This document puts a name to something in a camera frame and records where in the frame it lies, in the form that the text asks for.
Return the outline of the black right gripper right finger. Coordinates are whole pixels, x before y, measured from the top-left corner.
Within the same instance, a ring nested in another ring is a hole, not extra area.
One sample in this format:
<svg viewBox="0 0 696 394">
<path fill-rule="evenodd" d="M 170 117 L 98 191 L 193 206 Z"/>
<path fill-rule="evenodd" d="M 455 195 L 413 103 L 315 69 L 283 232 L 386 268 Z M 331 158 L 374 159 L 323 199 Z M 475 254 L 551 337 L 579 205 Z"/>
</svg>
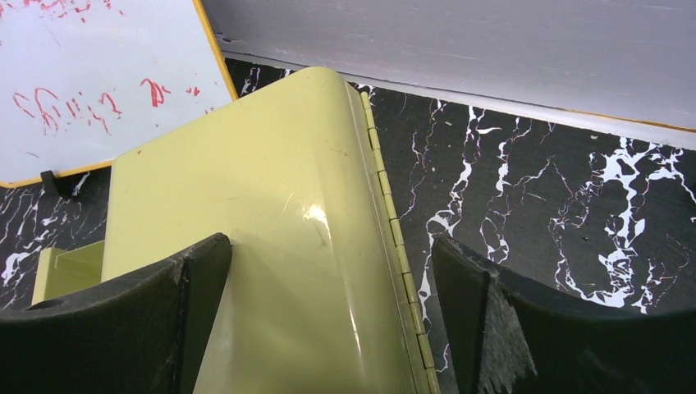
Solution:
<svg viewBox="0 0 696 394">
<path fill-rule="evenodd" d="M 461 393 L 692 393 L 695 312 L 582 300 L 439 236 L 433 274 Z"/>
</svg>

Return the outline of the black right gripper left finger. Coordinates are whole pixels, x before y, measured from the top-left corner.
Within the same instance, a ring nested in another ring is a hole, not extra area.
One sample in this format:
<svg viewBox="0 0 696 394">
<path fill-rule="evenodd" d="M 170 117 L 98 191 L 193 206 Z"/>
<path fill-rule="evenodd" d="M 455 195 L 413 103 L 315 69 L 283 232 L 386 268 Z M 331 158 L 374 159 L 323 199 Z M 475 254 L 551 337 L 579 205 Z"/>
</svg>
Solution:
<svg viewBox="0 0 696 394">
<path fill-rule="evenodd" d="M 231 266 L 213 234 L 156 263 L 1 312 L 4 393 L 191 393 Z"/>
</svg>

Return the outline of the green metal drawer box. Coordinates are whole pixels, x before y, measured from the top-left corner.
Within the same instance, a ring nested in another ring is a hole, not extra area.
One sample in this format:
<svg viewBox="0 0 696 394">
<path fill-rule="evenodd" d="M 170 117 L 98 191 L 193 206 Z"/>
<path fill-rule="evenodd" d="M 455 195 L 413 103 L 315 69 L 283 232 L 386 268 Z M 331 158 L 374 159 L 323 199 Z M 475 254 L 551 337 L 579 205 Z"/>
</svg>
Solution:
<svg viewBox="0 0 696 394">
<path fill-rule="evenodd" d="M 435 393 L 369 99 L 309 67 L 112 163 L 106 236 L 40 301 L 213 234 L 231 266 L 191 393 Z"/>
</svg>

